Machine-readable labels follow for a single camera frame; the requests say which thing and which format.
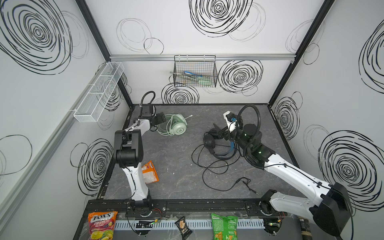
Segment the black headphones with cable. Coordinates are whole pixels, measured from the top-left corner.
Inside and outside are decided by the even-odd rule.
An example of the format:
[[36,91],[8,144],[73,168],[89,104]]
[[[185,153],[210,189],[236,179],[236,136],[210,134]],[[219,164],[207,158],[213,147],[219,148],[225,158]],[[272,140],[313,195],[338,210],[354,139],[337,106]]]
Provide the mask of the black headphones with cable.
[[[221,193],[230,192],[236,185],[243,184],[251,193],[258,195],[259,193],[250,186],[252,180],[247,177],[237,178],[226,188],[214,187],[206,181],[207,175],[218,177],[228,174],[230,167],[237,164],[238,161],[244,157],[243,151],[234,141],[229,141],[226,145],[217,143],[217,140],[227,139],[228,138],[226,138],[223,133],[219,133],[219,131],[211,129],[210,131],[204,133],[203,143],[198,145],[191,153],[193,165],[203,169],[203,184],[208,189]],[[214,160],[208,164],[203,164],[201,162],[203,151],[207,151],[214,158]]]

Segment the mint green headphones with cable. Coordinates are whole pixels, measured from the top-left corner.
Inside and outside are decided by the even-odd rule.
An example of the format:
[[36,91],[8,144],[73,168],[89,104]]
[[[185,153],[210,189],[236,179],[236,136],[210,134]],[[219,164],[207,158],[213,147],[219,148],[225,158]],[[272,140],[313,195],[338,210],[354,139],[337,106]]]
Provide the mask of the mint green headphones with cable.
[[166,121],[157,127],[157,132],[162,136],[179,136],[187,130],[187,119],[182,114],[165,114]]

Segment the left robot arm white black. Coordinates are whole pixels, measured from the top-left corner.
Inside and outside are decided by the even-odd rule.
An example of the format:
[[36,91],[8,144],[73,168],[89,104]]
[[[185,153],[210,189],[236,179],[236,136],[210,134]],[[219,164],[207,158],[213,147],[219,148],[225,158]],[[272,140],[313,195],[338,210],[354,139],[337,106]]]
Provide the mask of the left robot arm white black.
[[129,203],[131,209],[142,209],[147,212],[153,209],[152,197],[142,172],[144,158],[142,136],[165,121],[164,113],[157,114],[153,104],[145,104],[141,105],[139,118],[131,126],[115,132],[113,159],[128,179],[132,195]]

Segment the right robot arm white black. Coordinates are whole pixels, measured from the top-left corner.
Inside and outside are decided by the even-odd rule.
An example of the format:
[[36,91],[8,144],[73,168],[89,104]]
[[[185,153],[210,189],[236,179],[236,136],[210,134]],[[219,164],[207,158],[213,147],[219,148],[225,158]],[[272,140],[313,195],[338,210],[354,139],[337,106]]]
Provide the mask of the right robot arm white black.
[[304,197],[269,190],[260,201],[265,215],[288,212],[315,223],[327,234],[341,239],[348,222],[353,222],[349,193],[342,184],[330,184],[295,167],[265,146],[262,133],[255,124],[236,127],[229,123],[222,130],[212,129],[204,135],[205,147],[215,155],[215,139],[225,139],[243,151],[245,159],[255,168],[267,171],[301,192]]

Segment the green blue items in basket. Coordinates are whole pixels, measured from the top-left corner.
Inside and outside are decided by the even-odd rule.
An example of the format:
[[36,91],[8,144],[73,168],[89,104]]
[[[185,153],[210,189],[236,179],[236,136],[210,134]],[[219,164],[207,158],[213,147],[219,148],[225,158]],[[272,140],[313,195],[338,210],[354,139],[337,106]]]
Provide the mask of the green blue items in basket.
[[183,73],[170,72],[176,83],[191,85],[195,87],[212,87],[215,86],[215,80],[210,76],[197,75],[188,71]]

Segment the orange snack bag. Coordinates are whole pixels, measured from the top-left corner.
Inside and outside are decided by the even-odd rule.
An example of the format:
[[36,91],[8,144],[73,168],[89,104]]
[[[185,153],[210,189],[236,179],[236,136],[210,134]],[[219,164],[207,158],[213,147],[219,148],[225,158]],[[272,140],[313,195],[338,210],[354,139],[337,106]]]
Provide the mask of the orange snack bag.
[[159,177],[152,161],[142,166],[142,173],[146,184],[156,183]]

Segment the green chips bag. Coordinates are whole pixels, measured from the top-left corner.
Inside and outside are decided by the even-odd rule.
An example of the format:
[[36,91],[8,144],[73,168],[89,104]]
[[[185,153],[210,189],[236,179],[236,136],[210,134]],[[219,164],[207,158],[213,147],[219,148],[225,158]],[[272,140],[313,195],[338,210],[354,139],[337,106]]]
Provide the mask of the green chips bag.
[[214,240],[238,240],[238,217],[211,214]]

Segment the small dark snack packet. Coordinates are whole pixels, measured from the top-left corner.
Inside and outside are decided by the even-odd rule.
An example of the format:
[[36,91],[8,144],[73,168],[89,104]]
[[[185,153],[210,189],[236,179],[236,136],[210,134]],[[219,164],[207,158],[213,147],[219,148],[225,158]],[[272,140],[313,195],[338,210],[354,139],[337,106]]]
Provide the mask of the small dark snack packet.
[[186,240],[192,233],[193,231],[188,227],[186,223],[186,217],[182,216],[180,219],[178,219],[175,222],[176,227],[180,231],[182,240]]

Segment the Fox's fruits candy bag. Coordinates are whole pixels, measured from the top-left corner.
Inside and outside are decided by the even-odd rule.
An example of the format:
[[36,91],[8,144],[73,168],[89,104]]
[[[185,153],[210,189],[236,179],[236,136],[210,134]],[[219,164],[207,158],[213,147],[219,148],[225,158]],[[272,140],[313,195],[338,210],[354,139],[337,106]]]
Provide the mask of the Fox's fruits candy bag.
[[89,240],[112,240],[117,214],[117,211],[88,214]]

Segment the white mesh wall shelf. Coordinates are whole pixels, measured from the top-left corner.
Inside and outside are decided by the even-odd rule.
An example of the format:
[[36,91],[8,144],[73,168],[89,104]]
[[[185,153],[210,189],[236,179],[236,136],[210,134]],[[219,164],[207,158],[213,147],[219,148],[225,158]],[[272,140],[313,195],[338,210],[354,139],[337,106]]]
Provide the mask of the white mesh wall shelf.
[[95,123],[99,120],[123,72],[121,62],[107,62],[100,66],[95,80],[74,113],[78,122]]

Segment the aluminium wall rail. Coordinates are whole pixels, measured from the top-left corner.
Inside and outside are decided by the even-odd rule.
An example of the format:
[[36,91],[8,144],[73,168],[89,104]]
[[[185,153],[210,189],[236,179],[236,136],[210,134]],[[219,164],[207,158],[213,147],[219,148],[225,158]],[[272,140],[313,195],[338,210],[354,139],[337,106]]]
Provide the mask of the aluminium wall rail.
[[294,61],[295,54],[161,54],[161,55],[111,55],[117,62],[153,62],[153,61]]

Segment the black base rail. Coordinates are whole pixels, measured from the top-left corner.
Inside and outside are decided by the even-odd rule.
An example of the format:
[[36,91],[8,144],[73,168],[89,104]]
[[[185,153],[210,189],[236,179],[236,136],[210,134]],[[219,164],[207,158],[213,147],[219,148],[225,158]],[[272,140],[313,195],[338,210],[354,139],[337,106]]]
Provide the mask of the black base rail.
[[277,211],[267,207],[261,199],[160,199],[160,200],[90,200],[84,210],[84,215],[91,212],[117,211],[128,212],[130,217],[138,217],[139,214],[155,211],[163,217],[171,213],[193,212],[242,212],[249,217],[263,216],[265,213],[275,214]]

